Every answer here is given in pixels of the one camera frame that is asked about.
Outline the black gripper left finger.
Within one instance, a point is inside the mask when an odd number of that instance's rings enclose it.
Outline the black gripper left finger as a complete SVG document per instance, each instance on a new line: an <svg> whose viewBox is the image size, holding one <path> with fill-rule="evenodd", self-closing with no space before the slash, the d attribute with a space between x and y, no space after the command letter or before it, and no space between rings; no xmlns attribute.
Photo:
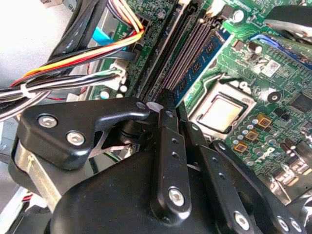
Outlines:
<svg viewBox="0 0 312 234"><path fill-rule="evenodd" d="M143 103L135 97L66 102L26 109L17 132L17 166L52 206L72 185L88 179L86 161L122 143L115 132L122 123L148 129L150 150L162 117L176 117L170 98Z"/></svg>

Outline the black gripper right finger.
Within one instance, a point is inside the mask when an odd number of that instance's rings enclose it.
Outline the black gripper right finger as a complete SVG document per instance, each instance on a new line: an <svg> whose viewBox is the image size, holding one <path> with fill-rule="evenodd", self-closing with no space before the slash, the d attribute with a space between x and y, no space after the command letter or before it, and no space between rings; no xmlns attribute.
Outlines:
<svg viewBox="0 0 312 234"><path fill-rule="evenodd" d="M179 109L187 159L200 168L221 234L305 234L287 207L222 141L207 143L200 128Z"/></svg>

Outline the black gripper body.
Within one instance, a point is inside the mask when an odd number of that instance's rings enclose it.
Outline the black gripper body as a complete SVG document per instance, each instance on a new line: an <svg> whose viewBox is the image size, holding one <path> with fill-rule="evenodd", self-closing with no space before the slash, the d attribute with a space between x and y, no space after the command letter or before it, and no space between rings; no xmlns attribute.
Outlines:
<svg viewBox="0 0 312 234"><path fill-rule="evenodd" d="M52 234L219 232L201 171L187 159L179 119L162 117L156 146L66 189L52 206Z"/></svg>

